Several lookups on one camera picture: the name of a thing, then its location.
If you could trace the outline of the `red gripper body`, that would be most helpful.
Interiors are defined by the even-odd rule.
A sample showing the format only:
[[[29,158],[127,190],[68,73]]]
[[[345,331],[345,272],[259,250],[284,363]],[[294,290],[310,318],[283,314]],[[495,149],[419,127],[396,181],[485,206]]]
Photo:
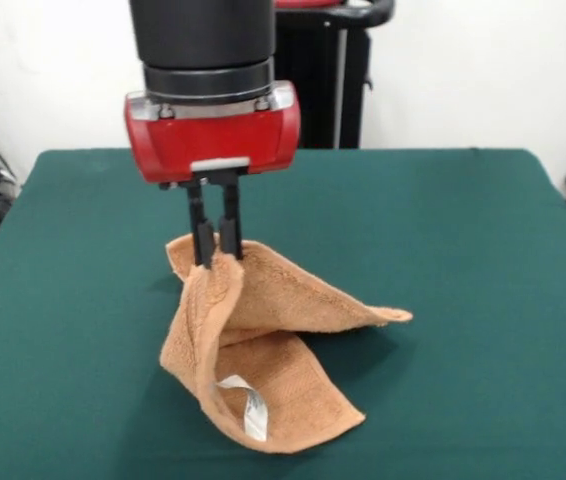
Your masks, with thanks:
[[[143,92],[126,96],[132,154],[149,183],[183,183],[197,174],[286,169],[300,137],[292,82],[276,81],[264,96],[223,105],[160,104]]]

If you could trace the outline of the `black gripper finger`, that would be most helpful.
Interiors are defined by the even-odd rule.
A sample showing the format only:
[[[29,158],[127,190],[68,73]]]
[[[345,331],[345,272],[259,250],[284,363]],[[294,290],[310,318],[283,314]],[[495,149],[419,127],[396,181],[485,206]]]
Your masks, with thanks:
[[[243,248],[238,177],[230,177],[222,185],[222,189],[223,216],[219,221],[220,247],[224,253],[233,255],[237,260],[242,260]]]
[[[210,269],[214,254],[214,230],[213,224],[205,214],[202,187],[198,181],[193,181],[186,186],[186,191],[195,264]]]

